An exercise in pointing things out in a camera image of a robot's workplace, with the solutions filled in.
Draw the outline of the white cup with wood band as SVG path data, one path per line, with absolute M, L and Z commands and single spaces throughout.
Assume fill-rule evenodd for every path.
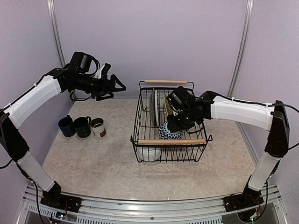
M 104 120 L 102 118 L 92 119 L 90 122 L 90 127 L 93 132 L 93 136 L 98 139 L 104 138 L 107 134 Z

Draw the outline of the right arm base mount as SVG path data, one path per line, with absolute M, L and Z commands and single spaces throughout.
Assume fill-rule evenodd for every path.
M 248 186 L 240 194 L 231 194 L 223 198 L 226 212 L 245 209 L 263 202 L 261 191 L 252 190 Z

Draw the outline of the blue white patterned bowl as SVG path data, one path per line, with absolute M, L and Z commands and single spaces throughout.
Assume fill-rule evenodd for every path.
M 164 122 L 160 127 L 159 127 L 159 136 L 163 140 L 179 140 L 182 138 L 183 131 L 176 131 L 176 132 L 171 132 L 168 129 L 168 122 Z

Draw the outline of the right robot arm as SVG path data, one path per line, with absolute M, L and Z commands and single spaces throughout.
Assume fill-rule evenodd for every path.
M 229 205 L 239 202 L 249 207 L 261 197 L 261 189 L 280 160 L 289 151 L 289 123 L 281 101 L 273 104 L 243 101 L 206 91 L 199 97 L 183 86 L 173 90 L 167 100 L 177 113 L 167 117 L 171 132 L 188 129 L 204 119 L 231 120 L 259 127 L 269 132 L 264 154 L 241 194 L 226 197 Z

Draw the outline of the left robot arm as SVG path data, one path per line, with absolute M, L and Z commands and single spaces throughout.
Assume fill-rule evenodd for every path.
M 59 208 L 65 204 L 60 185 L 42 168 L 29 151 L 19 128 L 37 109 L 65 91 L 84 91 L 96 101 L 113 98 L 114 93 L 125 91 L 126 86 L 112 74 L 111 65 L 103 66 L 92 55 L 74 52 L 71 61 L 63 68 L 54 68 L 0 111 L 0 143 L 16 163 L 43 191 L 43 203 Z

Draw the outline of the dark green mug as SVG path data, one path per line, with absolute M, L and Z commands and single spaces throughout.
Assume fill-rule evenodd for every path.
M 91 117 L 78 117 L 74 120 L 73 125 L 79 138 L 87 138 L 91 134 L 90 122 Z

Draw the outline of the navy blue mug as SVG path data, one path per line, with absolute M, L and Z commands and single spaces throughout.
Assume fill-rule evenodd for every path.
M 64 137 L 69 138 L 76 134 L 76 130 L 73 125 L 73 120 L 70 117 L 70 115 L 61 118 L 58 122 L 58 126 Z

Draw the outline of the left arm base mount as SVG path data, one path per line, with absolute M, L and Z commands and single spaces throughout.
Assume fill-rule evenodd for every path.
M 76 196 L 61 195 L 58 200 L 47 197 L 41 198 L 41 204 L 55 209 L 64 210 L 67 212 L 78 213 L 81 206 L 82 199 Z

